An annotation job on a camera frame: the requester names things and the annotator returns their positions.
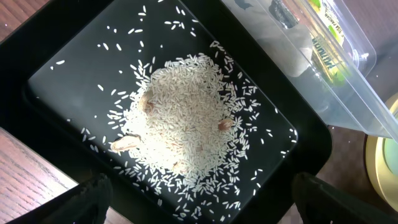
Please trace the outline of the pile of rice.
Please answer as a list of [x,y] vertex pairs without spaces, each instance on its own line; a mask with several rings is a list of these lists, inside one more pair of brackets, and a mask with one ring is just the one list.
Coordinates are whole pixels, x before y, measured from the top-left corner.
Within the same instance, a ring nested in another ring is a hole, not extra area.
[[180,1],[113,1],[29,85],[181,223],[230,223],[296,129]]

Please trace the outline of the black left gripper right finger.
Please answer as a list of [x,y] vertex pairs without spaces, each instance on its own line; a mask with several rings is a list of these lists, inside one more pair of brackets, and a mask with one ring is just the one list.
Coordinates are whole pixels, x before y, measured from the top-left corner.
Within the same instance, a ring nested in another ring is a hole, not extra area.
[[292,198],[304,224],[397,224],[397,220],[376,207],[306,172],[294,177]]

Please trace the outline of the green yellow snack wrapper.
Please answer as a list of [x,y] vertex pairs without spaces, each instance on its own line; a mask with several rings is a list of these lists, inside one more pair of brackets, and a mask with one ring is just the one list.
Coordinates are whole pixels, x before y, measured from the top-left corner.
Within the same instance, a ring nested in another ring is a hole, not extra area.
[[[345,41],[345,34],[331,7],[322,0],[308,0],[307,2],[329,31],[330,35],[342,47]],[[313,60],[322,69],[323,76],[329,84],[341,86],[345,83],[343,72],[345,71],[344,67],[346,63],[342,61],[342,58],[336,51],[336,47],[332,46],[331,43],[332,40],[324,32],[312,36]]]

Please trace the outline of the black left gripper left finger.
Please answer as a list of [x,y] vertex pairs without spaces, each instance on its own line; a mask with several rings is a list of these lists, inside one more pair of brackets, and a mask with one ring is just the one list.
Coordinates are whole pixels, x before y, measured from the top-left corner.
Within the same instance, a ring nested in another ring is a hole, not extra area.
[[98,174],[8,224],[104,224],[112,193],[110,179]]

